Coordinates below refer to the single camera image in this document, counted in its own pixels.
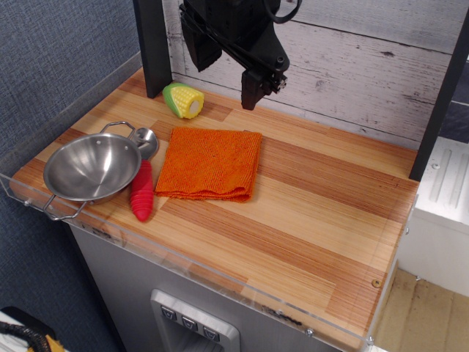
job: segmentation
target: screw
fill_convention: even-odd
[[[283,56],[277,56],[276,67],[281,67],[285,62],[285,58]]]
[[[378,279],[372,280],[372,285],[374,288],[380,288],[381,287],[381,281]]]

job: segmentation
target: toy corn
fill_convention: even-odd
[[[163,89],[166,105],[179,117],[192,119],[204,105],[204,93],[183,83],[173,83]]]

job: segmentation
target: metal pot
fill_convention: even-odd
[[[112,125],[125,124],[132,129],[128,137],[104,133]],[[135,128],[128,122],[112,122],[101,132],[82,136],[58,149],[44,168],[44,182],[53,193],[44,205],[52,220],[75,218],[86,204],[106,202],[125,188],[137,175],[141,153],[132,141]],[[48,211],[55,197],[83,202],[69,216],[55,216]]]

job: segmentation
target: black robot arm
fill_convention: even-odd
[[[225,51],[245,68],[241,101],[244,109],[253,110],[262,97],[285,87],[289,59],[273,22],[291,19],[300,3],[279,18],[280,0],[184,0],[182,34],[193,63],[200,72]]]

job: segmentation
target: metal handle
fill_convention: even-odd
[[[78,216],[78,214],[81,212],[81,210],[83,208],[85,208],[85,205],[88,204],[88,202],[84,202],[81,207],[76,211],[76,213],[74,213],[73,215],[66,215],[66,216],[55,216],[53,215],[52,213],[49,213],[47,208],[49,208],[49,205],[51,205],[53,199],[56,197],[56,195],[54,194],[51,198],[49,198],[49,200],[47,201],[47,203],[44,205],[44,208],[43,208],[43,211],[44,213],[49,217],[50,220],[53,220],[53,221],[58,221],[58,220],[65,220],[65,219],[74,219]]]
[[[132,139],[133,134],[135,133],[135,127],[133,127],[129,122],[127,121],[119,121],[119,122],[110,122],[104,128],[101,130],[100,133],[103,133],[109,126],[115,126],[115,125],[127,125],[130,128],[132,128],[132,132],[130,132],[129,136],[127,138]]]

